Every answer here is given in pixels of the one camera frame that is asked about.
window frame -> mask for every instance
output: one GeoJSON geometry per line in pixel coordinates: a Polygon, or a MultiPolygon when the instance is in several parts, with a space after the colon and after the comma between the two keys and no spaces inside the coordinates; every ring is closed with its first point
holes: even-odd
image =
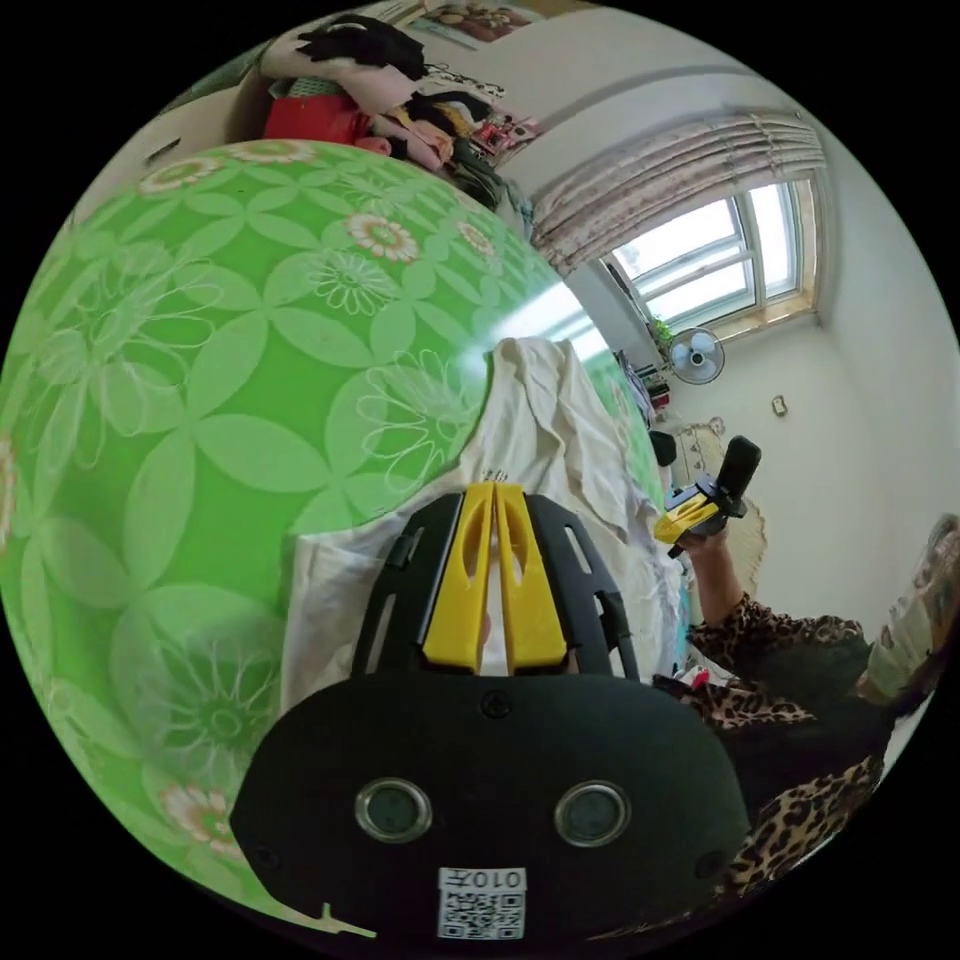
{"type": "Polygon", "coordinates": [[[692,253],[683,254],[669,264],[664,264],[650,271],[644,277],[644,280],[647,281],[650,276],[655,278],[657,274],[665,275],[676,270],[678,266],[682,265],[681,261],[683,260],[689,263],[691,260],[700,259],[704,255],[708,255],[711,248],[722,249],[725,246],[732,246],[741,237],[742,241],[740,242],[744,245],[744,252],[716,264],[710,264],[708,268],[695,271],[675,283],[668,284],[656,290],[653,297],[644,296],[639,292],[637,284],[630,279],[613,253],[600,258],[607,270],[614,275],[617,286],[631,301],[639,318],[642,319],[650,332],[652,332],[654,326],[654,317],[648,306],[648,299],[656,299],[656,296],[685,286],[701,276],[708,276],[734,263],[745,261],[751,262],[752,267],[747,271],[748,289],[751,286],[750,281],[752,279],[755,291],[752,303],[737,307],[737,301],[741,300],[744,295],[731,295],[729,298],[725,298],[726,302],[731,305],[731,309],[720,316],[716,316],[716,309],[718,305],[723,304],[724,300],[711,301],[696,311],[691,311],[676,318],[675,321],[668,324],[671,331],[680,333],[692,327],[704,327],[724,341],[744,336],[771,324],[799,316],[807,316],[815,312],[819,298],[821,279],[819,260],[823,246],[821,186],[815,177],[787,181],[783,183],[783,186],[787,191],[792,207],[792,216],[789,218],[788,228],[792,229],[793,243],[788,244],[788,252],[793,261],[791,263],[792,273],[797,278],[796,284],[790,290],[785,290],[770,297],[766,295],[760,232],[754,215],[753,204],[748,196],[749,191],[735,194],[727,200],[732,208],[734,223],[739,228],[736,236],[713,241],[692,253]]]}

leopard print clothing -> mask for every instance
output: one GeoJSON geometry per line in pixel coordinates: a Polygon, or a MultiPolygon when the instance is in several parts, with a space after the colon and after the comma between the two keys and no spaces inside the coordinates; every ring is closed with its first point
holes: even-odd
{"type": "MultiPolygon", "coordinates": [[[[798,645],[839,645],[862,636],[860,624],[854,620],[793,619],[745,596],[720,626],[700,626],[690,631],[690,643],[719,667],[735,674],[736,679],[725,687],[707,684],[693,690],[677,680],[656,677],[654,686],[696,710],[708,726],[718,731],[756,725],[777,725],[782,729],[783,725],[809,723],[817,720],[814,714],[776,691],[751,682],[753,668],[767,652],[798,645]]],[[[825,772],[777,794],[760,809],[709,905],[594,939],[635,936],[681,922],[695,922],[778,880],[843,830],[873,793],[882,773],[882,753],[870,753],[841,772],[825,772]]]]}

hand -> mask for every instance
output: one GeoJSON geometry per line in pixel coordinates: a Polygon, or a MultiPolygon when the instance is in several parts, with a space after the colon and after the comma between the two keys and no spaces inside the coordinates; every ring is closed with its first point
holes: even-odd
{"type": "Polygon", "coordinates": [[[727,527],[724,527],[719,533],[715,533],[710,537],[701,537],[694,533],[684,533],[677,541],[677,546],[682,547],[691,560],[696,560],[722,550],[726,542],[727,527]]]}

qr code label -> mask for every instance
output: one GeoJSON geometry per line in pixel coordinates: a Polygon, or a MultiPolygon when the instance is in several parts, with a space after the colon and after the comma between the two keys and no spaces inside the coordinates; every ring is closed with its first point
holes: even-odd
{"type": "Polygon", "coordinates": [[[520,940],[526,909],[526,870],[440,871],[442,939],[520,940]]]}

poster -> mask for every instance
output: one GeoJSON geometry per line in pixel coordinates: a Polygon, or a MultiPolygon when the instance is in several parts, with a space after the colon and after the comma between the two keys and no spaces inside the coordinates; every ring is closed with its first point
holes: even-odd
{"type": "Polygon", "coordinates": [[[523,4],[462,0],[425,13],[408,29],[432,33],[469,50],[482,50],[488,43],[509,37],[541,20],[594,6],[580,0],[525,0],[523,4]]]}
{"type": "Polygon", "coordinates": [[[538,136],[540,127],[535,120],[517,117],[495,106],[471,141],[477,152],[495,168],[538,136]]]}

